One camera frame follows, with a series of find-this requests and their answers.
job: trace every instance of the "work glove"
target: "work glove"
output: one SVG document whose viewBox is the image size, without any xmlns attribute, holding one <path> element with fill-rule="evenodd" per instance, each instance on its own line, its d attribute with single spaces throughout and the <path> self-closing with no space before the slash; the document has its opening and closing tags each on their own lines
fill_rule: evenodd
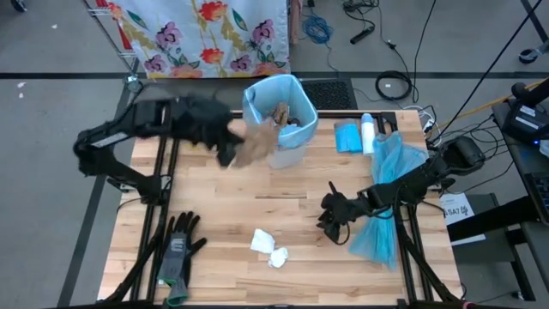
<svg viewBox="0 0 549 309">
<path fill-rule="evenodd" d="M 206 238 L 201 238 L 194 244 L 192 235 L 200 216 L 193 217 L 193 212 L 181 213 L 177 221 L 170 218 L 166 237 L 164 238 L 162 265 L 158 279 L 167 283 L 172 291 L 167 298 L 169 306 L 179 306 L 187 298 L 187 287 L 190 280 L 190 259 L 204 245 Z"/>
</svg>

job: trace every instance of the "blue cable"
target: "blue cable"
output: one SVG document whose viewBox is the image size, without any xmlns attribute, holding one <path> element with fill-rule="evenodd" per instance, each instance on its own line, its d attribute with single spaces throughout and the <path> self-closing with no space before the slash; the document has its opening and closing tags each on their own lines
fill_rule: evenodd
<svg viewBox="0 0 549 309">
<path fill-rule="evenodd" d="M 334 68 L 329 61 L 329 55 L 332 53 L 332 47 L 328 45 L 329 40 L 332 38 L 334 29 L 326 22 L 325 19 L 315 14 L 311 8 L 312 15 L 303 15 L 307 17 L 303 21 L 303 32 L 311 39 L 315 44 L 324 44 L 328 48 L 328 56 L 326 56 L 326 63 L 335 72 L 339 72 Z"/>
</svg>

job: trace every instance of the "blue cloth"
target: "blue cloth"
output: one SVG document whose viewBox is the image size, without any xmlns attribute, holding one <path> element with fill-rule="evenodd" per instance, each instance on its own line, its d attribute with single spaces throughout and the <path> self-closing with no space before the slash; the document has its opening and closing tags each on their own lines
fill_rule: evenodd
<svg viewBox="0 0 549 309">
<path fill-rule="evenodd" d="M 362 152 L 362 141 L 356 124 L 342 124 L 335 128 L 335 150 L 350 153 Z"/>
<path fill-rule="evenodd" d="M 402 143 L 400 132 L 389 137 L 380 135 L 374 140 L 374 155 L 371 175 L 374 184 L 385 184 L 398 179 L 405 173 L 420 166 L 429 155 L 426 151 Z M 392 209 L 380 216 L 389 217 Z M 362 231 L 357 234 L 349 251 L 373 262 L 396 268 L 396 237 L 394 218 L 385 220 L 370 218 Z"/>
</svg>

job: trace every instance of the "white bottle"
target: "white bottle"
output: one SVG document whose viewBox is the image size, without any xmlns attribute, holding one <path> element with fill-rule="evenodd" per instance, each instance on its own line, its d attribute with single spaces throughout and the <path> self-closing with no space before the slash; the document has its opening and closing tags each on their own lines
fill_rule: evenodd
<svg viewBox="0 0 549 309">
<path fill-rule="evenodd" d="M 364 113 L 362 114 L 360 123 L 360 129 L 362 130 L 362 154 L 373 155 L 374 139 L 376 138 L 374 118 L 369 113 Z"/>
</svg>

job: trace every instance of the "white crumpled paper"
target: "white crumpled paper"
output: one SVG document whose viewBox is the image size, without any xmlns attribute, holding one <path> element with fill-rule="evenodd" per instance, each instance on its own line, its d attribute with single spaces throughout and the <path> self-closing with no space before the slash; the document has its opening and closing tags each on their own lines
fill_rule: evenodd
<svg viewBox="0 0 549 309">
<path fill-rule="evenodd" d="M 267 262 L 270 267 L 280 268 L 288 259 L 288 249 L 278 248 L 275 250 L 275 239 L 273 236 L 260 228 L 256 228 L 256 231 L 254 232 L 250 249 L 261 253 L 270 254 Z"/>
</svg>

